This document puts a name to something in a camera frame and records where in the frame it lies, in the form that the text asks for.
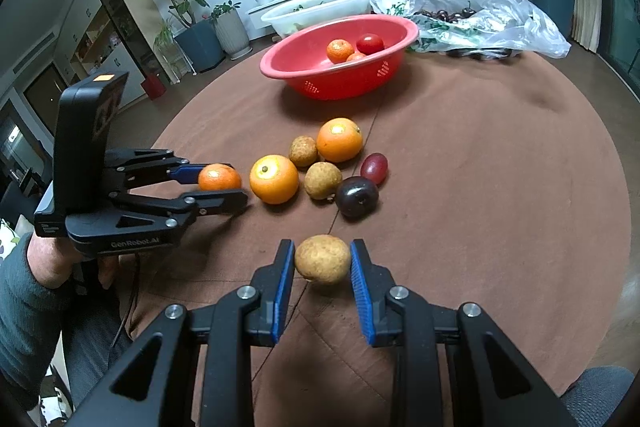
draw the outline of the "person's arm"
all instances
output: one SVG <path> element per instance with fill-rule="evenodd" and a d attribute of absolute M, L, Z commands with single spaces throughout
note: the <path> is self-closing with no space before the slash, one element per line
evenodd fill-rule
<path fill-rule="evenodd" d="M 75 260 L 63 259 L 56 240 L 27 234 L 0 265 L 0 371 L 26 410 L 38 402 L 60 337 Z"/>

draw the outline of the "person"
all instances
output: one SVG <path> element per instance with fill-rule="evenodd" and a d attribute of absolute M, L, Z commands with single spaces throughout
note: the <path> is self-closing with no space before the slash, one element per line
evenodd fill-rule
<path fill-rule="evenodd" d="M 0 264 L 0 373 L 24 410 L 38 402 L 40 382 L 61 331 L 76 407 L 107 371 L 110 344 L 120 326 L 112 288 L 118 260 L 100 260 L 98 279 L 104 292 L 97 296 L 74 294 L 70 276 L 81 261 L 68 239 L 28 234 Z M 121 335 L 113 360 L 130 343 Z M 622 367 L 588 369 L 562 401 L 579 427 L 602 427 L 633 378 Z"/>

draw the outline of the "orange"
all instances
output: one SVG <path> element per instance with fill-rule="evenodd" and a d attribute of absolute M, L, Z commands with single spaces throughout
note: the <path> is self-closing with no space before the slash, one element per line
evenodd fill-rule
<path fill-rule="evenodd" d="M 289 201 L 298 190 L 298 170 L 289 158 L 270 154 L 251 167 L 249 184 L 265 203 L 281 204 Z"/>
<path fill-rule="evenodd" d="M 329 57 L 329 60 L 334 64 L 346 62 L 354 52 L 355 50 L 353 49 L 353 46 L 342 39 L 331 41 L 326 47 L 326 56 Z"/>
<path fill-rule="evenodd" d="M 361 58 L 367 58 L 367 55 L 364 53 L 356 52 L 353 55 L 349 55 L 347 58 L 347 62 L 352 62 L 353 60 L 360 60 Z"/>
<path fill-rule="evenodd" d="M 346 162 L 362 150 L 362 133 L 354 121 L 334 118 L 320 128 L 316 147 L 325 160 Z"/>
<path fill-rule="evenodd" d="M 198 186 L 201 190 L 240 188 L 242 186 L 242 178 L 233 167 L 222 163 L 212 163 L 198 174 Z"/>

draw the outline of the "person's hand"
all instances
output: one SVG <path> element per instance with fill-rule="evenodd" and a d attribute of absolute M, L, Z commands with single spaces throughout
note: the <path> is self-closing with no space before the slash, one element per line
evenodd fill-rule
<path fill-rule="evenodd" d="M 73 265 L 83 260 L 66 238 L 38 237 L 33 234 L 27 248 L 27 262 L 36 281 L 45 288 L 55 289 L 71 277 Z M 113 283 L 118 271 L 118 257 L 98 259 L 98 280 L 103 288 Z"/>

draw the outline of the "blue plant pot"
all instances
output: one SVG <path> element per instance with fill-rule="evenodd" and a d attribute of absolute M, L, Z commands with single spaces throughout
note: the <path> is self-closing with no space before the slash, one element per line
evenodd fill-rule
<path fill-rule="evenodd" d="M 225 58 L 216 31 L 207 20 L 201 20 L 174 38 L 198 73 L 215 68 Z"/>
<path fill-rule="evenodd" d="M 575 0 L 531 0 L 556 23 L 562 35 L 567 38 L 571 33 L 571 20 L 574 16 Z"/>

